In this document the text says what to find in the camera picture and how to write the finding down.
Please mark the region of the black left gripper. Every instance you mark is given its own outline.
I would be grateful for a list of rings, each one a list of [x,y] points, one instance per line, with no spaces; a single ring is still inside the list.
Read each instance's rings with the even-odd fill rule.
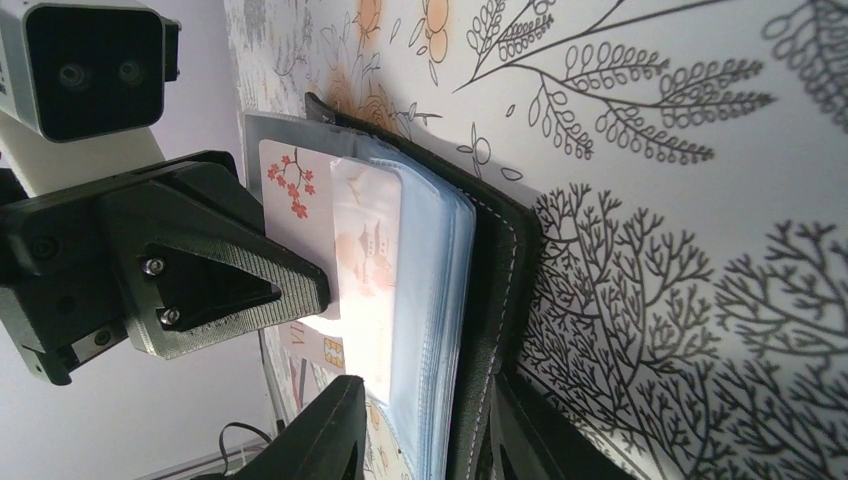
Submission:
[[[1,320],[36,377],[131,340],[173,359],[324,312],[327,275],[264,234],[233,157],[205,151],[38,197],[1,187]]]

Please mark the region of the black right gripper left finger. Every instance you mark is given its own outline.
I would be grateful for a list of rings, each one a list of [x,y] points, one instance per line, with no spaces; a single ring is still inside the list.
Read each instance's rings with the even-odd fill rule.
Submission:
[[[358,376],[335,378],[232,479],[362,479],[367,415]]]

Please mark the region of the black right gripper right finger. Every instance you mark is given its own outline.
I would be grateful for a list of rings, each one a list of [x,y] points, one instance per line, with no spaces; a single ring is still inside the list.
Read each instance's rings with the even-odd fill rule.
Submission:
[[[499,479],[630,479],[519,375],[495,376],[490,410]]]

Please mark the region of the white VIP floral card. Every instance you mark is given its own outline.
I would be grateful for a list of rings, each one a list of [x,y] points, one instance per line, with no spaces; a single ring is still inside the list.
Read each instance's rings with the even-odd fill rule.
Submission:
[[[402,183],[351,155],[263,139],[267,235],[320,267],[330,304],[289,324],[282,345],[315,367],[357,375],[381,401],[391,389]]]

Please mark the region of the black card holder wallet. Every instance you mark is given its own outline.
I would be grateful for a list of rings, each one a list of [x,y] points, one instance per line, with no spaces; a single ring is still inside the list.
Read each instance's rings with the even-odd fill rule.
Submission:
[[[397,173],[402,183],[391,389],[366,388],[364,475],[470,479],[481,455],[495,373],[529,312],[541,232],[524,205],[411,140],[343,114],[314,95],[307,114],[248,113],[248,186],[262,203],[263,139],[342,154]],[[283,347],[277,381],[296,418],[338,375]]]

